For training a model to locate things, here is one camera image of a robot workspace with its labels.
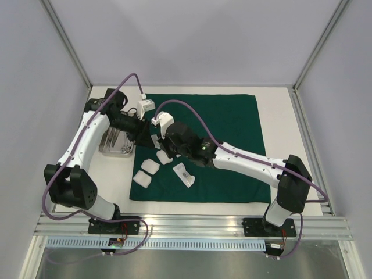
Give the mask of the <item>clear sterile packet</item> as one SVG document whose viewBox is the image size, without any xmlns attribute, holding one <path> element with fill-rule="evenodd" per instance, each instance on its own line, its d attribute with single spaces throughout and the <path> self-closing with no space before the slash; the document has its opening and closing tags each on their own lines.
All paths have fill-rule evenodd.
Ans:
<svg viewBox="0 0 372 279">
<path fill-rule="evenodd" d="M 158 137 L 157 134 L 152 134 L 151 135 L 151 140 L 152 140 L 153 145 L 156 149 L 161 149 L 162 148 L 162 138 Z"/>
<path fill-rule="evenodd" d="M 187 188 L 190 188 L 195 182 L 195 176 L 187 172 L 183 163 L 179 163 L 173 167 L 173 171 L 179 177 L 179 179 L 184 183 Z"/>
</svg>

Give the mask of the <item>steel tweezers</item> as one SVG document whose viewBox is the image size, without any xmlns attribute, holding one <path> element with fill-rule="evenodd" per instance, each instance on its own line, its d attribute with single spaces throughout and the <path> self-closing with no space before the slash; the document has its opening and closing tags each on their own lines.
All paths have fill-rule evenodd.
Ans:
<svg viewBox="0 0 372 279">
<path fill-rule="evenodd" d="M 111 140 L 111 146 L 114 147 L 117 141 L 117 138 L 120 134 L 120 131 L 118 129 L 112 130 L 112 140 Z"/>
<path fill-rule="evenodd" d="M 108 128 L 106 132 L 103 135 L 104 141 L 103 141 L 103 148 L 104 150 L 107 150 L 110 148 L 111 145 L 111 128 Z"/>
<path fill-rule="evenodd" d="M 111 128 L 110 131 L 108 132 L 107 142 L 109 148 L 114 147 L 115 145 L 115 134 L 116 130 L 114 128 Z"/>
</svg>

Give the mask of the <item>surgical scissors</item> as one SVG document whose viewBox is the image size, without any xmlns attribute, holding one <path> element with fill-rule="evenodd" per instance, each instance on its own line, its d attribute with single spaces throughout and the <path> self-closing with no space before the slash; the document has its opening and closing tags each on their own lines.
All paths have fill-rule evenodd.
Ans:
<svg viewBox="0 0 372 279">
<path fill-rule="evenodd" d="M 126 133 L 123 134 L 123 144 L 121 147 L 121 154 L 130 155 L 133 150 L 133 143 L 129 140 Z"/>
</svg>

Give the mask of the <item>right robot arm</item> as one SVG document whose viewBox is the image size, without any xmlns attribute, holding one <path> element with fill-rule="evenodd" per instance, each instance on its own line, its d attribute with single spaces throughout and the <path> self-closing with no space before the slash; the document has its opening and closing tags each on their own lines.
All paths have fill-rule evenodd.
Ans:
<svg viewBox="0 0 372 279">
<path fill-rule="evenodd" d="M 160 147 L 169 157 L 183 156 L 199 167 L 229 170 L 259 181 L 277 190 L 262 220 L 263 231 L 276 235 L 290 215 L 303 212 L 312 177 L 302 160 L 270 159 L 244 151 L 211 138 L 200 138 L 182 122 L 160 125 Z"/>
</svg>

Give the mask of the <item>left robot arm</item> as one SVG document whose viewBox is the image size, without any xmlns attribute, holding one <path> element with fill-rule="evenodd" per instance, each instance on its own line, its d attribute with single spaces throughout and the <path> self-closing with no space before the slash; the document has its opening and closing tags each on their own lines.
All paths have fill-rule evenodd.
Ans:
<svg viewBox="0 0 372 279">
<path fill-rule="evenodd" d="M 142 96 L 134 113 L 123 111 L 128 102 L 126 95 L 109 88 L 104 97 L 91 98 L 84 106 L 81 124 L 65 154 L 56 164 L 44 169 L 47 192 L 56 205 L 75 208 L 90 216 L 102 219 L 101 226 L 109 233 L 120 230 L 122 219 L 119 208 L 98 195 L 98 189 L 89 176 L 92 157 L 98 149 L 102 136 L 109 128 L 126 133 L 133 144 L 154 146 L 150 135 L 149 121 L 145 112 L 153 110 L 152 100 Z"/>
</svg>

